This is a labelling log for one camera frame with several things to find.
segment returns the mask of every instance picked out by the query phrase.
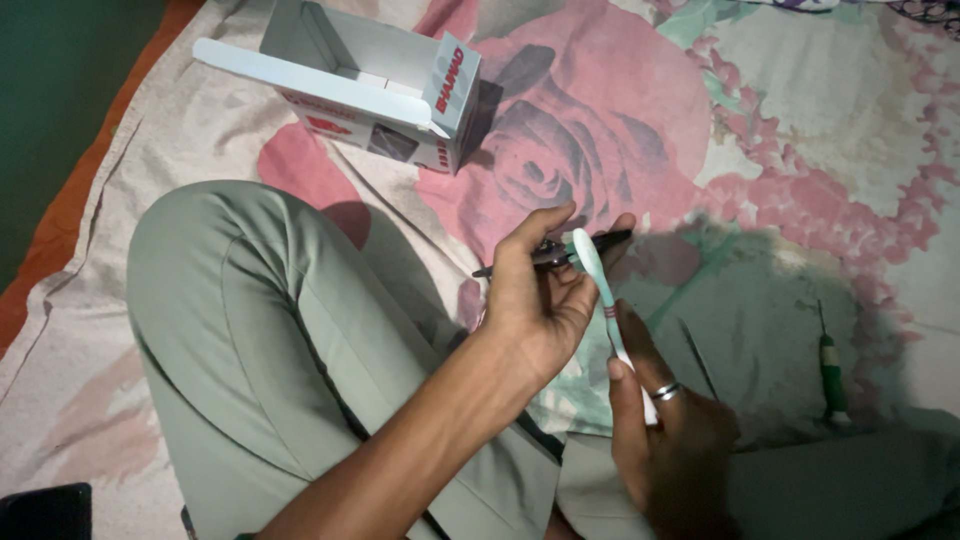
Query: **leg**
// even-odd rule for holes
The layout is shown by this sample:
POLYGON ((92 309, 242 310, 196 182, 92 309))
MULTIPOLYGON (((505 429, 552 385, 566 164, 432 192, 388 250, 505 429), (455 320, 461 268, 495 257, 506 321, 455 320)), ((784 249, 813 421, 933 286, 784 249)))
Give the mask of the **leg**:
MULTIPOLYGON (((746 538, 887 538, 956 508, 958 449, 944 436, 888 430, 735 454, 731 512, 746 538)), ((616 473, 607 437, 570 434, 557 502, 587 538, 655 537, 616 473)))
MULTIPOLYGON (((202 538, 262 528, 438 365, 335 226, 261 184, 178 189, 144 215, 131 320, 202 538)), ((558 468, 512 427, 431 504, 456 538, 535 537, 558 468)), ((430 537, 420 520, 411 537, 430 537)))

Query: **white box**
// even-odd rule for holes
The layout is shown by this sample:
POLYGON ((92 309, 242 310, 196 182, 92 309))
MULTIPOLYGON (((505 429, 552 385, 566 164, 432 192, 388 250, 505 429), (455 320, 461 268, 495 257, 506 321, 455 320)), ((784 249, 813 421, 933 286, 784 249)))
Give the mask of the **white box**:
POLYGON ((273 86, 314 134, 445 174, 460 166, 480 55, 450 33, 277 0, 259 53, 203 38, 193 56, 273 86))

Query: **silver ring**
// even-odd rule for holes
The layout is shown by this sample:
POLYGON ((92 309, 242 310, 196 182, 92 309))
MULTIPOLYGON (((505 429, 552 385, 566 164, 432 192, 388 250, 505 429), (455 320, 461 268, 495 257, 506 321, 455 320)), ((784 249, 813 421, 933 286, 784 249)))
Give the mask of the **silver ring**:
POLYGON ((674 396, 676 396, 677 394, 679 394, 680 391, 681 391, 683 388, 684 388, 684 386, 683 386, 682 384, 680 384, 679 382, 671 382, 670 384, 667 384, 666 386, 664 386, 664 387, 661 388, 660 390, 657 390, 657 391, 654 392, 653 394, 650 394, 650 399, 651 399, 651 400, 660 400, 660 401, 662 401, 662 402, 669 401, 669 400, 672 399, 674 396))

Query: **orange fabric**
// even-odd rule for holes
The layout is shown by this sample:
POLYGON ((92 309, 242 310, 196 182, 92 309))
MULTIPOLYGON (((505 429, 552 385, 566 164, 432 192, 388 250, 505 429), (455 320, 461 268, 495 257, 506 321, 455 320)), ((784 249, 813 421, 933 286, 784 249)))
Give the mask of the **orange fabric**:
POLYGON ((100 133, 77 161, 60 193, 43 213, 34 232, 34 241, 17 270, 16 278, 0 295, 0 357, 7 352, 27 320, 26 302, 30 289, 43 278, 62 270, 73 257, 90 185, 107 154, 113 130, 120 124, 133 93, 203 4, 204 0, 167 0, 159 28, 140 52, 130 75, 113 98, 100 133))

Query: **green wall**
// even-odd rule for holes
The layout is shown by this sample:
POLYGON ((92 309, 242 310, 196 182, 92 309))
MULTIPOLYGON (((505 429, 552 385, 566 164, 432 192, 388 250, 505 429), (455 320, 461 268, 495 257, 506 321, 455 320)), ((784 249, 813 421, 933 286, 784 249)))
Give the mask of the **green wall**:
POLYGON ((93 142, 163 0, 0 0, 0 290, 93 142))

